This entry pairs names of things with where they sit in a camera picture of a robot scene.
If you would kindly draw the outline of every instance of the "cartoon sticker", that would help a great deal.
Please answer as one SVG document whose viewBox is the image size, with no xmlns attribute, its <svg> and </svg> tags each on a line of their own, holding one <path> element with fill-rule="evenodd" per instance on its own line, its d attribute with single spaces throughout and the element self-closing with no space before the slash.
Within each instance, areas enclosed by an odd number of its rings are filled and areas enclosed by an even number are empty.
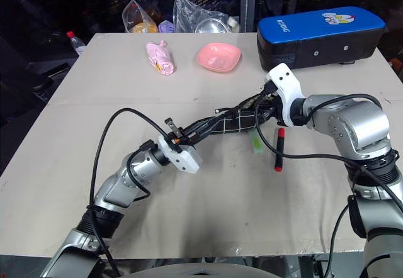
<svg viewBox="0 0 403 278">
<path fill-rule="evenodd" d="M 338 15 L 336 13 L 323 13 L 323 17 L 325 17 L 325 21 L 330 25 L 339 25 L 341 23 L 350 23 L 353 22 L 355 17 L 352 15 Z"/>
</svg>

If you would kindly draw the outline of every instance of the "pink plastic toy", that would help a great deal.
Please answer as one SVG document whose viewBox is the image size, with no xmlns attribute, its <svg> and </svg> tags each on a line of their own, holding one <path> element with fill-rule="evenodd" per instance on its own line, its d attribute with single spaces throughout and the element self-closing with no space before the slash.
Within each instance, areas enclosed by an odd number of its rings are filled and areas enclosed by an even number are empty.
<svg viewBox="0 0 403 278">
<path fill-rule="evenodd" d="M 196 61 L 214 72 L 229 72 L 237 65 L 241 50 L 231 44 L 209 43 L 197 55 Z"/>
<path fill-rule="evenodd" d="M 163 75 L 170 75 L 174 72 L 174 65 L 169 56 L 169 51 L 166 48 L 165 40 L 159 44 L 149 42 L 145 46 L 149 55 L 149 60 L 152 66 L 154 66 Z"/>
</svg>

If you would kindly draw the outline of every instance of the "white bracket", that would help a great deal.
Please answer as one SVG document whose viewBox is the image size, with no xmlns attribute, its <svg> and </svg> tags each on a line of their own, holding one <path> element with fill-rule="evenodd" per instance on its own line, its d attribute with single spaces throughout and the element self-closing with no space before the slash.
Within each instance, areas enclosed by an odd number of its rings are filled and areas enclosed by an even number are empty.
<svg viewBox="0 0 403 278">
<path fill-rule="evenodd" d="M 295 99 L 304 98 L 301 91 L 300 81 L 284 63 L 271 69 L 266 75 L 266 82 L 270 80 L 277 86 L 277 93 L 283 103 L 283 121 L 288 127 L 294 127 L 290 117 L 291 104 Z"/>
<path fill-rule="evenodd" d="M 171 163 L 179 170 L 195 174 L 200 168 L 202 158 L 192 146 L 180 145 L 182 152 L 178 153 L 168 146 L 165 139 L 160 135 L 158 137 L 158 148 L 168 158 Z"/>
</svg>

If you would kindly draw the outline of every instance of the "plastic wrapper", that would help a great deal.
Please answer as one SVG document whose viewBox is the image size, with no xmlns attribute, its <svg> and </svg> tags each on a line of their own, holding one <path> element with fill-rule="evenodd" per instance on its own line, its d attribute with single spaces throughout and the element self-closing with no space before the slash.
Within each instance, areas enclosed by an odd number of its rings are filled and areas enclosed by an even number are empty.
<svg viewBox="0 0 403 278">
<path fill-rule="evenodd" d="M 122 20 L 127 33 L 158 33 L 156 23 L 136 0 L 131 0 L 123 10 Z"/>
<path fill-rule="evenodd" d="M 189 0 L 175 0 L 174 3 L 173 20 L 177 33 L 227 33 L 232 31 L 229 18 L 225 13 L 208 11 Z"/>
</svg>

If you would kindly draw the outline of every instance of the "water bottle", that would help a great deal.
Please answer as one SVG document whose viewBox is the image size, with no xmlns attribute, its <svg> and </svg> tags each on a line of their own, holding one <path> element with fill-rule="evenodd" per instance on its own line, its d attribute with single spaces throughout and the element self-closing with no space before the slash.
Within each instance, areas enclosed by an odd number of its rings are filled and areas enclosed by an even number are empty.
<svg viewBox="0 0 403 278">
<path fill-rule="evenodd" d="M 71 46 L 74 48 L 76 53 L 78 53 L 78 56 L 81 56 L 86 48 L 84 42 L 82 42 L 81 39 L 78 38 L 72 31 L 68 31 L 66 35 L 70 38 Z"/>
</svg>

